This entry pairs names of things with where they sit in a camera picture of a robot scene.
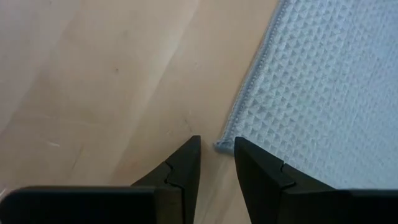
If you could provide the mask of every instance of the wooden surface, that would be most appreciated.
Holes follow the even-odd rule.
[[[131,184],[200,134],[195,223],[249,222],[212,144],[276,4],[0,0],[0,198]]]

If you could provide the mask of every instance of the black plastic jaw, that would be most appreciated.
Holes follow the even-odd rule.
[[[0,203],[1,224],[192,224],[201,142],[193,136],[131,187],[27,187]]]
[[[396,190],[335,190],[244,138],[235,139],[234,153],[253,224],[364,223],[395,218]]]

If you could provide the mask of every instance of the light wood table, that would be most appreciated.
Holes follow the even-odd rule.
[[[2,196],[131,184],[199,134],[195,223],[248,223],[233,158],[213,143],[276,5],[0,0]]]

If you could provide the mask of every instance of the wood grain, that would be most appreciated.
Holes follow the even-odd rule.
[[[249,222],[213,143],[276,4],[0,0],[0,192],[131,184],[200,134],[195,223]]]

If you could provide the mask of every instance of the light blue towel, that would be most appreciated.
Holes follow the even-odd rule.
[[[280,0],[216,146],[336,188],[398,189],[398,1]]]

